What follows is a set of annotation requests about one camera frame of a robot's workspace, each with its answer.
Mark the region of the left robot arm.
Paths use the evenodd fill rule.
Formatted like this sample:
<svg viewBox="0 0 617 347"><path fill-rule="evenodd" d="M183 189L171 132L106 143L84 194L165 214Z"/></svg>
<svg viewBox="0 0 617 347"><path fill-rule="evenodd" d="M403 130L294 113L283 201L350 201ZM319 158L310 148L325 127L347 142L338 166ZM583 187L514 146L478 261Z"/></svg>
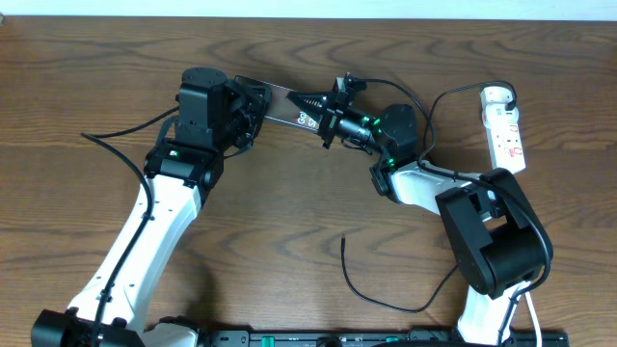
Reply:
<svg viewBox="0 0 617 347"><path fill-rule="evenodd" d="M206 345L206 333L181 316L149 329L148 307L179 238L220 179L227 150L243 153L253 146L272 98L260 82L193 67L182 73L176 106L156 117L161 128L143 168L110 146L109 134L84 136L119 157L138 177L140 190L87 285L65 311L40 313L33 345Z"/></svg>

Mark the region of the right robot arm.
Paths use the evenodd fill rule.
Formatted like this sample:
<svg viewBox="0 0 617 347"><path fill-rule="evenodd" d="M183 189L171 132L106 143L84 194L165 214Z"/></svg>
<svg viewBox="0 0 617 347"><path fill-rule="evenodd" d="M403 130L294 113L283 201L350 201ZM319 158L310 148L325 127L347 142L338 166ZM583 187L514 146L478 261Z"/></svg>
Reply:
<svg viewBox="0 0 617 347"><path fill-rule="evenodd" d="M370 169L377 193L439 215L460 271L469 285L456 331L466 343L501 346L512 339L510 324L521 297L529 297L550 273L549 237L512 171L499 165L483 173L439 168L419 148L416 114L435 134L432 111L418 100L392 104L380 116L353 106L368 80L339 79L330 92L290 92L287 99L317 124L329 147L340 138L346 147L376 151Z"/></svg>

